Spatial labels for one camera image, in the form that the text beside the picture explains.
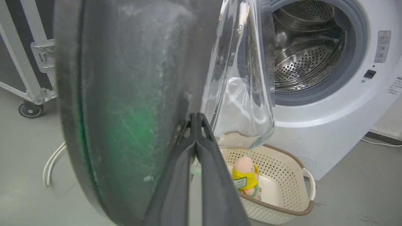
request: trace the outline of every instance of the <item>aluminum frame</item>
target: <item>aluminum frame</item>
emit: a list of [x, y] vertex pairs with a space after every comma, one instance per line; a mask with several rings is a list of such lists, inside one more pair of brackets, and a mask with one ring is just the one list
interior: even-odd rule
[[0, 35], [27, 91], [24, 93], [3, 82], [0, 83], [0, 87], [35, 104], [42, 104], [35, 97], [40, 96], [43, 91], [28, 60], [5, 0], [0, 0]]
[[[21, 5], [24, 9], [25, 16], [27, 17], [29, 29], [31, 30], [33, 40], [36, 45], [48, 42], [45, 29], [43, 28], [42, 19], [39, 15], [38, 7], [35, 1], [21, 0]], [[52, 88], [56, 89], [55, 69], [49, 70], [46, 73], [49, 78]]]
[[[46, 43], [47, 37], [42, 25], [42, 21], [36, 6], [32, 0], [21, 0], [25, 16], [28, 21], [29, 29], [35, 43]], [[0, 0], [0, 35], [8, 49], [14, 65], [26, 88], [26, 92], [20, 91], [8, 84], [0, 82], [0, 87], [30, 101], [36, 105], [41, 105], [53, 98], [56, 98], [55, 70], [47, 73], [47, 77], [53, 90], [40, 86], [32, 65], [28, 59], [30, 53], [25, 52], [18, 31], [12, 20], [9, 8], [5, 0]]]

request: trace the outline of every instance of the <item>plush toy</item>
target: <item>plush toy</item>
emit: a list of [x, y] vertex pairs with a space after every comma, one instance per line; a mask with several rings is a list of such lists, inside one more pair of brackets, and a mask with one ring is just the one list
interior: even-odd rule
[[234, 162], [232, 179], [239, 191], [253, 198], [256, 197], [258, 191], [258, 179], [260, 172], [258, 167], [248, 156], [243, 156]]

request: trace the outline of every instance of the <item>gray floor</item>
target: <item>gray floor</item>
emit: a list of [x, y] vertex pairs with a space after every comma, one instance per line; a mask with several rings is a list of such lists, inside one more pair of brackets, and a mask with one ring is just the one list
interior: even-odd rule
[[[52, 188], [42, 185], [43, 167], [63, 142], [59, 116], [53, 102], [41, 118], [23, 118], [16, 110], [20, 102], [0, 89], [0, 225], [113, 225], [85, 199], [67, 155], [53, 170]], [[358, 143], [317, 182], [313, 212], [285, 225], [402, 225], [401, 165], [402, 148]], [[191, 192], [191, 225], [201, 225], [197, 183]]]

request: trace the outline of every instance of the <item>power cord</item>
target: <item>power cord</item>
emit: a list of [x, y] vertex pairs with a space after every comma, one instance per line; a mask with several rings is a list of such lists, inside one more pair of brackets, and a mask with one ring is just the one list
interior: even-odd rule
[[51, 178], [51, 171], [53, 169], [54, 164], [56, 163], [57, 157], [61, 153], [63, 153], [64, 149], [66, 148], [66, 142], [64, 141], [58, 149], [53, 153], [53, 155], [50, 156], [49, 160], [47, 161], [45, 168], [43, 169], [43, 174], [42, 174], [42, 180], [43, 180], [43, 185], [45, 187], [50, 186], [50, 178]]
[[402, 145], [393, 145], [393, 144], [382, 144], [382, 143], [374, 143], [365, 139], [361, 139], [364, 142], [370, 143], [370, 144], [375, 144], [375, 145], [383, 145], [383, 146], [388, 146], [388, 147], [402, 147]]

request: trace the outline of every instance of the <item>open glass door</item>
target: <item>open glass door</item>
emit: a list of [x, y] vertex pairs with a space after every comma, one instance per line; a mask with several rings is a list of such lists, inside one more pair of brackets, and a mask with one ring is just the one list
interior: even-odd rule
[[254, 148], [271, 136], [274, 41], [270, 1], [223, 2], [201, 106], [221, 147]]

